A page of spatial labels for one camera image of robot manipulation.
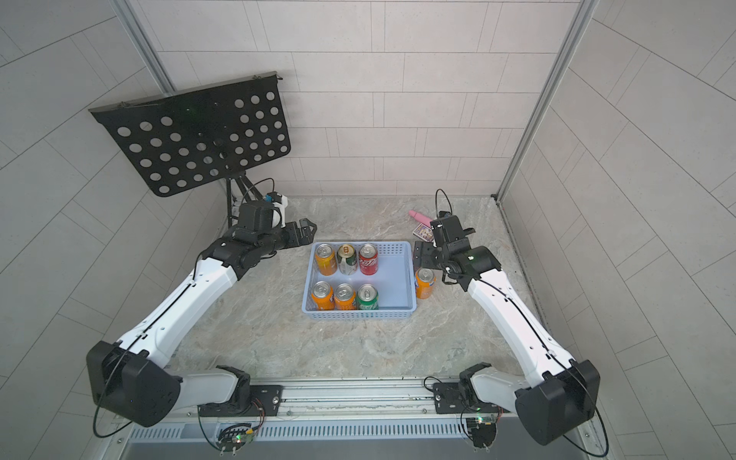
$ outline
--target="blue plastic basket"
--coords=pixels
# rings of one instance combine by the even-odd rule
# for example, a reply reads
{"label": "blue plastic basket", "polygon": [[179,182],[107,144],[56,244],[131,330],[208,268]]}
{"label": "blue plastic basket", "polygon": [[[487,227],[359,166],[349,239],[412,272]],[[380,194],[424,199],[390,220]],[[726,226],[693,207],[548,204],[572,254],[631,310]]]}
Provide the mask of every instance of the blue plastic basket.
{"label": "blue plastic basket", "polygon": [[[334,251],[342,244],[352,244],[360,250],[366,243],[378,249],[378,271],[375,275],[363,275],[360,269],[350,276],[340,270],[334,275],[324,276],[317,268],[314,251],[320,244],[329,244]],[[407,241],[326,241],[314,243],[310,253],[311,263],[304,284],[302,311],[314,319],[355,319],[355,318],[409,318],[417,309],[417,296],[414,290],[414,267],[412,266],[411,245]],[[378,290],[377,310],[317,310],[311,291],[319,281],[327,281],[332,289],[343,283],[350,284],[356,291],[366,283]]]}

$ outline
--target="can lid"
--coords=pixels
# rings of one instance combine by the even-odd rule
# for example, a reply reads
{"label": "can lid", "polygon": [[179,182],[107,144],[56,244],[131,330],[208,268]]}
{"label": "can lid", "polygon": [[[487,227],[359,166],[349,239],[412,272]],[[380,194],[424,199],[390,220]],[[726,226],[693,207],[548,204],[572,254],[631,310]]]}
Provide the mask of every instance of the can lid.
{"label": "can lid", "polygon": [[318,282],[312,288],[312,294],[318,299],[324,299],[330,295],[330,291],[332,291],[332,288],[330,287],[330,284],[325,281]]}
{"label": "can lid", "polygon": [[363,247],[361,248],[361,255],[363,257],[371,258],[374,255],[376,255],[377,252],[378,251],[376,250],[375,246],[373,246],[370,243],[364,244]]}
{"label": "can lid", "polygon": [[341,284],[340,286],[337,286],[337,289],[335,289],[335,298],[343,301],[350,300],[353,293],[353,287],[350,284]]}
{"label": "can lid", "polygon": [[317,255],[319,257],[330,257],[330,254],[332,254],[332,246],[329,244],[320,244],[317,247]]}
{"label": "can lid", "polygon": [[358,288],[358,298],[364,302],[370,302],[375,299],[377,295],[378,291],[376,291],[371,284],[364,284]]}
{"label": "can lid", "polygon": [[425,283],[431,283],[434,281],[434,272],[430,269],[419,269],[417,277]]}

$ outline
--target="gray tiled wall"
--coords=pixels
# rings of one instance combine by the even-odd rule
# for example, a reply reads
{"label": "gray tiled wall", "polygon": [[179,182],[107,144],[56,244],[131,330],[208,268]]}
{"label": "gray tiled wall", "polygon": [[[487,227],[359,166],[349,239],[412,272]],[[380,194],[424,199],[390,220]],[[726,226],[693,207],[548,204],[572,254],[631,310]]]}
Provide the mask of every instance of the gray tiled wall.
{"label": "gray tiled wall", "polygon": [[0,458],[100,447],[86,353],[224,223],[220,184],[154,196],[87,111],[158,92],[106,1],[0,2]]}
{"label": "gray tiled wall", "polygon": [[295,196],[498,190],[577,2],[132,0],[178,89],[278,71]]}
{"label": "gray tiled wall", "polygon": [[619,459],[736,454],[735,32],[734,2],[601,0],[503,202]]}

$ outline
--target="wall tile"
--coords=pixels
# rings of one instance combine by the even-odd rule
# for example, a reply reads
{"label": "wall tile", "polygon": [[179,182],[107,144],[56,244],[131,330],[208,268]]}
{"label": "wall tile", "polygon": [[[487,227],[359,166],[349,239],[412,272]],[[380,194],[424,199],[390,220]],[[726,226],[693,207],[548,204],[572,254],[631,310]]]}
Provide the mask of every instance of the wall tile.
{"label": "wall tile", "polygon": [[626,281],[667,251],[668,249],[662,243],[662,240],[658,236],[655,236],[634,254],[631,254],[625,261],[621,262],[616,267],[616,270],[618,270],[618,274],[621,275],[623,280]]}
{"label": "wall tile", "polygon": [[71,296],[114,316],[165,232],[151,211],[136,206]]}
{"label": "wall tile", "polygon": [[402,54],[293,53],[293,56],[301,91],[401,91]]}
{"label": "wall tile", "polygon": [[490,157],[502,130],[431,128],[427,131],[426,157]]}
{"label": "wall tile", "polygon": [[483,93],[478,95],[470,126],[524,128],[539,97],[536,93]]}
{"label": "wall tile", "polygon": [[386,51],[475,52],[486,11],[483,3],[386,3]]}
{"label": "wall tile", "polygon": [[272,51],[370,52],[370,3],[262,1]]}
{"label": "wall tile", "polygon": [[509,54],[498,86],[502,93],[539,93],[552,69],[556,54]]}
{"label": "wall tile", "polygon": [[7,0],[0,12],[0,27],[28,54],[114,16],[110,5],[92,0],[48,4]]}
{"label": "wall tile", "polygon": [[561,238],[580,216],[580,211],[546,159],[539,160],[539,165],[529,178],[529,186],[547,216],[555,236]]}
{"label": "wall tile", "polygon": [[304,177],[309,180],[352,178],[354,171],[373,177],[373,158],[302,158],[301,161]]}
{"label": "wall tile", "polygon": [[697,75],[734,31],[734,17],[736,4],[728,1],[634,0],[623,5],[612,28]]}
{"label": "wall tile", "polygon": [[0,113],[0,138],[23,152],[106,90],[71,39],[7,64],[0,68],[0,106],[14,110]]}
{"label": "wall tile", "polygon": [[603,404],[610,421],[609,427],[613,433],[609,433],[609,436],[651,431],[647,416],[604,338],[593,310],[589,308],[583,311],[572,318],[569,324],[580,353],[595,363],[595,368],[601,374],[598,401]]}
{"label": "wall tile", "polygon": [[534,143],[544,154],[555,174],[559,174],[573,150],[580,144],[570,128],[551,108],[545,113],[541,125],[534,135]]}
{"label": "wall tile", "polygon": [[577,6],[504,3],[491,52],[557,53]]}
{"label": "wall tile", "polygon": [[119,19],[112,18],[97,24],[85,30],[84,34],[118,82],[145,66]]}
{"label": "wall tile", "polygon": [[31,460],[78,459],[92,437],[90,423],[89,417],[56,414],[49,428],[40,436]]}
{"label": "wall tile", "polygon": [[[672,360],[662,358],[626,371],[668,458],[730,456]],[[687,414],[689,423],[677,414]]]}
{"label": "wall tile", "polygon": [[455,176],[459,180],[502,180],[509,167],[508,158],[461,158]]}
{"label": "wall tile", "polygon": [[103,248],[60,214],[2,272],[0,375],[10,375],[21,362]]}
{"label": "wall tile", "polygon": [[256,50],[239,1],[140,0],[139,4],[164,51]]}
{"label": "wall tile", "polygon": [[601,166],[688,273],[736,250],[734,216],[633,125]]}
{"label": "wall tile", "polygon": [[614,265],[654,237],[654,231],[590,153],[583,154],[565,180],[565,188]]}
{"label": "wall tile", "polygon": [[723,319],[736,329],[736,252],[732,252],[693,276]]}
{"label": "wall tile", "polygon": [[570,243],[565,255],[615,352],[654,336],[647,318],[589,227]]}
{"label": "wall tile", "polygon": [[667,356],[667,350],[662,346],[662,342],[657,337],[645,340],[633,347],[626,348],[616,353],[618,362],[621,363],[623,370],[632,367],[641,366],[642,364],[654,361],[655,359]]}
{"label": "wall tile", "polygon": [[462,93],[386,93],[386,126],[457,127],[464,103]]}
{"label": "wall tile", "polygon": [[40,434],[16,421],[49,426],[85,366],[85,354],[101,337],[99,332],[63,316],[54,317],[0,389],[5,412],[0,422],[3,454],[10,459],[31,455]]}
{"label": "wall tile", "polygon": [[733,330],[671,254],[626,284],[708,419],[715,425],[735,422],[736,400],[729,397],[735,384],[723,371],[736,353]]}
{"label": "wall tile", "polygon": [[597,92],[608,96],[638,48],[623,35],[591,21],[570,68]]}
{"label": "wall tile", "polygon": [[88,328],[92,328],[99,333],[105,333],[113,321],[109,316],[105,316],[71,298],[64,302],[64,305],[59,310],[59,314]]}
{"label": "wall tile", "polygon": [[283,77],[279,91],[299,90],[291,53],[192,52],[186,55],[202,85],[276,71]]}
{"label": "wall tile", "polygon": [[290,127],[373,126],[371,93],[281,93],[281,100],[289,113]]}
{"label": "wall tile", "polygon": [[650,56],[616,104],[708,191],[736,171],[736,101]]}
{"label": "wall tile", "polygon": [[618,110],[569,70],[555,93],[552,107],[596,160],[601,159],[626,126],[626,118]]}
{"label": "wall tile", "polygon": [[496,91],[507,57],[503,53],[408,53],[403,90]]}
{"label": "wall tile", "polygon": [[341,157],[413,157],[414,128],[338,128]]}
{"label": "wall tile", "polygon": [[583,290],[544,216],[540,217],[534,228],[529,230],[529,236],[547,273],[547,279],[552,285],[560,308],[565,307],[582,294]]}

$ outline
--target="marble floor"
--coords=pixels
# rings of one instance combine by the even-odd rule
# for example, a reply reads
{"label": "marble floor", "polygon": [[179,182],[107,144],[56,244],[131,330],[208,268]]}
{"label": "marble floor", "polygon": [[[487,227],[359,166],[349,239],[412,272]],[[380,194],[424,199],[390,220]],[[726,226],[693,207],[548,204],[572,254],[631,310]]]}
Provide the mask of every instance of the marble floor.
{"label": "marble floor", "polygon": [[[463,226],[476,229],[470,243],[493,252],[533,310],[495,202],[480,197],[452,202]],[[290,221],[307,217],[316,223],[316,241],[413,244],[417,223],[408,216],[410,209],[431,216],[434,198],[294,198],[286,212]],[[301,311],[309,250],[280,251],[246,273],[182,340],[171,370],[226,364],[260,378],[457,375],[486,361],[521,375],[491,319],[458,286],[437,283],[432,297],[418,300],[408,319],[311,319]]]}

